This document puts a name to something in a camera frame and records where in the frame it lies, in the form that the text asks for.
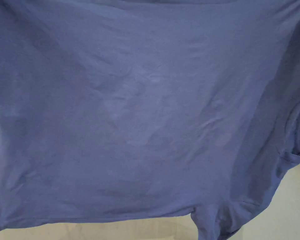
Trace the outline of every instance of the blue t-shirt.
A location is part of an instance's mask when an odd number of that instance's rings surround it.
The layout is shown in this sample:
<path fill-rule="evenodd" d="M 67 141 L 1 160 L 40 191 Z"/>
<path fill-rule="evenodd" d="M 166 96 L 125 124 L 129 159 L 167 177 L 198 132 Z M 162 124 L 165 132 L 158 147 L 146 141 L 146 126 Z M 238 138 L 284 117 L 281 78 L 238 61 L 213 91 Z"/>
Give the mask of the blue t-shirt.
<path fill-rule="evenodd" d="M 300 0 L 0 0 L 0 230 L 224 240 L 298 163 Z"/>

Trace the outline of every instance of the floor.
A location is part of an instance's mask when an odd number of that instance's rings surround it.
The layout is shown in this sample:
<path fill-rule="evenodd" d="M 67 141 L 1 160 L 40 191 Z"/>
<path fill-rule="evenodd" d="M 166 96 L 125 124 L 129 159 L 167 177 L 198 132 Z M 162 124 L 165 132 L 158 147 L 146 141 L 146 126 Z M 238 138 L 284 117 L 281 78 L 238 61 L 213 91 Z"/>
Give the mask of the floor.
<path fill-rule="evenodd" d="M 4 230 L 0 240 L 197 240 L 190 216 L 105 224 L 48 224 Z M 300 240 L 300 165 L 289 170 L 269 208 L 231 240 Z"/>

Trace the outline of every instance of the t-shirt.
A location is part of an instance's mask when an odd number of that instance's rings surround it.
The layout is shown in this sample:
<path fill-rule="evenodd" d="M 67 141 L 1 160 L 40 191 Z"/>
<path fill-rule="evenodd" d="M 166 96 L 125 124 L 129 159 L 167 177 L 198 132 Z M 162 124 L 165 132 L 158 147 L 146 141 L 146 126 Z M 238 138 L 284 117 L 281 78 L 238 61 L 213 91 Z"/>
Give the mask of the t-shirt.
<path fill-rule="evenodd" d="M 300 0 L 0 0 L 0 230 L 224 240 L 298 163 Z"/>

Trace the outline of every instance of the blue fabric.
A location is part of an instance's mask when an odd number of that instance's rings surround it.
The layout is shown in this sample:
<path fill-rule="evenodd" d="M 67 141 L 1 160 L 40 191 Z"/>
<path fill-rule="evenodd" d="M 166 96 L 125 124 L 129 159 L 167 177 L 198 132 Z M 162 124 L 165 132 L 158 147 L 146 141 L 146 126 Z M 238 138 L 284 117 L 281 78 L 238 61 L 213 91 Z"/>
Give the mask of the blue fabric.
<path fill-rule="evenodd" d="M 228 239 L 298 163 L 300 0 L 0 0 L 0 230 Z"/>

